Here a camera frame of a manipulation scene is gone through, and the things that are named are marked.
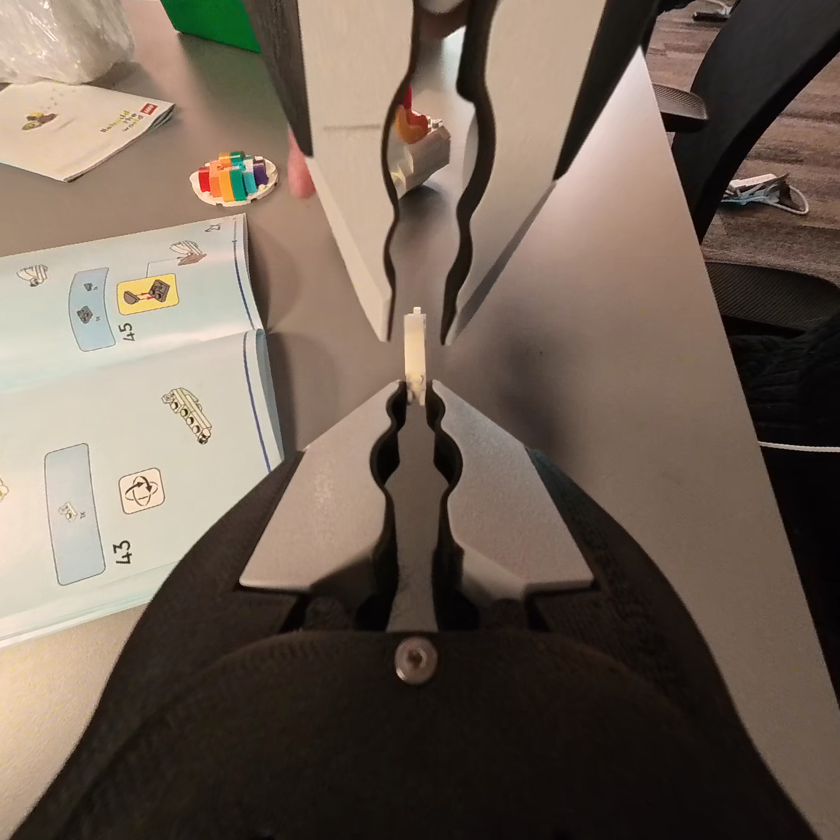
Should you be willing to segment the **black office chair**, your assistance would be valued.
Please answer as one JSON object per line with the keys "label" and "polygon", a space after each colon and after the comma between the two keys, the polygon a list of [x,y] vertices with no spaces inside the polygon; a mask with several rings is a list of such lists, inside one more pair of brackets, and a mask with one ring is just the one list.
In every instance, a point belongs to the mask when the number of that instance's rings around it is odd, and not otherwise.
{"label": "black office chair", "polygon": [[[838,1],[746,1],[733,10],[691,86],[708,120],[671,146],[700,242],[755,143],[838,50]],[[838,314],[838,286],[801,270],[719,261],[707,270],[728,336],[791,338]]]}

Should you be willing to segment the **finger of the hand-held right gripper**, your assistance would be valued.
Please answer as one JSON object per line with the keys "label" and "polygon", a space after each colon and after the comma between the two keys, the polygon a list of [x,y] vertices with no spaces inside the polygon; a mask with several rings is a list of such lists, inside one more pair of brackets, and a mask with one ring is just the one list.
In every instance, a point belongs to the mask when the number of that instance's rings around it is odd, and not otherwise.
{"label": "finger of the hand-held right gripper", "polygon": [[398,218],[386,147],[415,58],[411,1],[250,1],[248,20],[354,292],[391,337]]}
{"label": "finger of the hand-held right gripper", "polygon": [[475,316],[655,17],[652,1],[471,2],[456,89],[475,116],[440,339]]}

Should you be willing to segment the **rainbow lego build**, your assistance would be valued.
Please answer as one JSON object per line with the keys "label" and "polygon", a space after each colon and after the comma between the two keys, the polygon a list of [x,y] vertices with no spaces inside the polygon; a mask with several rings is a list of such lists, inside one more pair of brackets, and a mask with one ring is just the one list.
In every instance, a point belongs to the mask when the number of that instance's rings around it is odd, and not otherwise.
{"label": "rainbow lego build", "polygon": [[190,175],[195,195],[204,203],[243,207],[269,195],[277,186],[278,169],[264,156],[242,151],[221,153]]}

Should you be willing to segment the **green box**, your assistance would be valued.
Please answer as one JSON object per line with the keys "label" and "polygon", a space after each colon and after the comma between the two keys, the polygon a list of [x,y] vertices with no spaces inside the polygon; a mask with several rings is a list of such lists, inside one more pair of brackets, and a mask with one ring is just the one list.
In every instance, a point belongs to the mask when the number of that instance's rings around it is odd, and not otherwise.
{"label": "green box", "polygon": [[161,1],[161,5],[180,34],[260,53],[242,1]]}

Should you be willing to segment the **small white booklet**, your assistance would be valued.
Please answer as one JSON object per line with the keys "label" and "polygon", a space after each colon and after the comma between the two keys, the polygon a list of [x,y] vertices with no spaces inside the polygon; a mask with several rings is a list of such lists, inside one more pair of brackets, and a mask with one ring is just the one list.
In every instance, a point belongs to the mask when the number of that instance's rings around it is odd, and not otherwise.
{"label": "small white booklet", "polygon": [[174,104],[54,81],[1,92],[1,162],[71,182],[171,117]]}

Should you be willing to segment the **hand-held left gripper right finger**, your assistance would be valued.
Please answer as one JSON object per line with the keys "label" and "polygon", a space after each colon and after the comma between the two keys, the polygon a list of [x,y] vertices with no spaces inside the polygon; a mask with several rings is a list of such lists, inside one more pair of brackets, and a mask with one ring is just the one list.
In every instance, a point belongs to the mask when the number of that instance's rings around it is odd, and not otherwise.
{"label": "hand-held left gripper right finger", "polygon": [[471,601],[589,588],[593,573],[526,446],[441,381],[427,400],[436,443],[454,452],[444,533],[455,586]]}

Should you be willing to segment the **dark cloth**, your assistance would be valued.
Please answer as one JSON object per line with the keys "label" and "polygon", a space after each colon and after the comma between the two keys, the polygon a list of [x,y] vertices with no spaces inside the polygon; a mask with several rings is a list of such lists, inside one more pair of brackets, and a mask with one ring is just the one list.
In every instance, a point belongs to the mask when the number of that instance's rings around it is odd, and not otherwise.
{"label": "dark cloth", "polygon": [[838,316],[729,345],[815,621],[838,638]]}

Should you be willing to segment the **open light blue instruction booklet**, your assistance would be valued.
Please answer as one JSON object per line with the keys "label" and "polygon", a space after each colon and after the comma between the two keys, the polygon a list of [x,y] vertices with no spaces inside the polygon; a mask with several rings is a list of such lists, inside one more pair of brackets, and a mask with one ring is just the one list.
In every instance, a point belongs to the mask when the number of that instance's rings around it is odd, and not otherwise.
{"label": "open light blue instruction booklet", "polygon": [[7,648],[149,601],[284,454],[246,215],[1,269]]}

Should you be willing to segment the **person's right hand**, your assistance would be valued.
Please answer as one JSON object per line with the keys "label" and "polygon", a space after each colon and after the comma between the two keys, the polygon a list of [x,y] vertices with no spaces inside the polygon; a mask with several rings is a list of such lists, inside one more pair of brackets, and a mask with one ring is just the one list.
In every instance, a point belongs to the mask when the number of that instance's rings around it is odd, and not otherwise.
{"label": "person's right hand", "polygon": [[287,182],[290,194],[299,200],[307,200],[316,192],[308,168],[308,159],[302,152],[291,128],[287,132]]}

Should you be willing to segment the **white lego model with orange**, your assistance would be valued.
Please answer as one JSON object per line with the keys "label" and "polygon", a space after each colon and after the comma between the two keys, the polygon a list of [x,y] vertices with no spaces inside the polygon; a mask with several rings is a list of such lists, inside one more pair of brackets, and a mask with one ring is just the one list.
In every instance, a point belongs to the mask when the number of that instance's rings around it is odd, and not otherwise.
{"label": "white lego model with orange", "polygon": [[443,120],[414,109],[413,91],[407,86],[395,111],[386,150],[398,198],[423,185],[448,165],[450,141]]}

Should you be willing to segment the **small white lego piece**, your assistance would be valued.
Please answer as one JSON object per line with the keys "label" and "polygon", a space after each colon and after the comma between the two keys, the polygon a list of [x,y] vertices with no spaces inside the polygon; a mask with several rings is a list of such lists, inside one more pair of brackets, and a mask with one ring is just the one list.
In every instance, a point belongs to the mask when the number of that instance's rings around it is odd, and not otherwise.
{"label": "small white lego piece", "polygon": [[404,382],[408,403],[425,406],[427,390],[426,314],[417,306],[404,316]]}

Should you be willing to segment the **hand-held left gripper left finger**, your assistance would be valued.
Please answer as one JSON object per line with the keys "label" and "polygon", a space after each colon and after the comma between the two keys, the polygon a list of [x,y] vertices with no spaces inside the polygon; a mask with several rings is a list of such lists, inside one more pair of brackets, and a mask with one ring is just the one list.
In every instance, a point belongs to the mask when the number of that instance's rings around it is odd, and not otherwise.
{"label": "hand-held left gripper left finger", "polygon": [[306,447],[248,560],[246,588],[392,594],[396,533],[387,480],[400,464],[404,383],[385,385]]}

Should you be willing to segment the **blue face mask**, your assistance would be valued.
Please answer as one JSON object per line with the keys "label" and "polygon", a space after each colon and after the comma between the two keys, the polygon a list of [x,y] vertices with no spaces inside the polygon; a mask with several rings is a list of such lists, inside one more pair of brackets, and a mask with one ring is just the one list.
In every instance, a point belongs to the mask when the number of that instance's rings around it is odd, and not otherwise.
{"label": "blue face mask", "polygon": [[810,212],[804,193],[789,183],[788,176],[773,173],[730,181],[720,204],[732,207],[765,205],[796,216]]}

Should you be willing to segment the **clear plastic bag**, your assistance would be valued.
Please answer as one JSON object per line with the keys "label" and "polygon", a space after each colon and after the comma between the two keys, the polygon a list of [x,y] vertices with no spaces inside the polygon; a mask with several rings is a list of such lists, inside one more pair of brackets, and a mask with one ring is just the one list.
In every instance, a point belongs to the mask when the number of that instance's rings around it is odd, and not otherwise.
{"label": "clear plastic bag", "polygon": [[119,1],[2,1],[1,82],[80,85],[134,56]]}

